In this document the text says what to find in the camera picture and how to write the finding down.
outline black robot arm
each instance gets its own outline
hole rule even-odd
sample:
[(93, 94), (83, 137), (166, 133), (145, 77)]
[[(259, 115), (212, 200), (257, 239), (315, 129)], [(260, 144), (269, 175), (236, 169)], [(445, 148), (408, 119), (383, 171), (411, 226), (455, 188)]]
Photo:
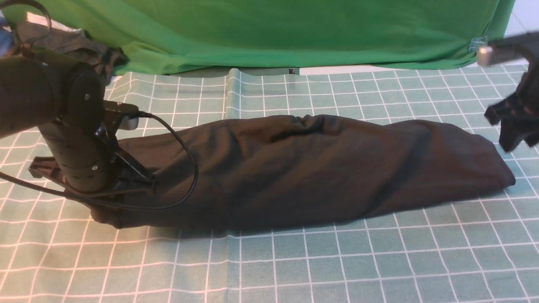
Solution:
[(528, 61), (528, 72), (513, 94), (485, 112), (491, 125), (501, 122), (499, 143), (505, 152), (512, 152), (522, 141), (530, 147), (539, 143), (539, 32), (495, 40), (478, 50), (480, 66), (519, 58)]
[[(32, 0), (0, 4), (27, 4), (46, 10)], [(136, 159), (120, 148), (119, 129), (136, 129), (139, 118), (154, 118), (171, 131), (195, 166), (186, 144), (162, 119), (138, 107), (104, 100), (105, 86), (87, 63), (25, 43), (16, 56), (0, 59), (0, 138), (37, 127), (52, 157), (36, 157), (30, 165), (35, 178), (47, 178), (65, 192), (42, 188), (0, 173), (0, 177), (28, 188), (64, 196), (84, 203), (124, 209), (163, 210), (123, 204), (123, 195), (152, 195), (156, 179)]]

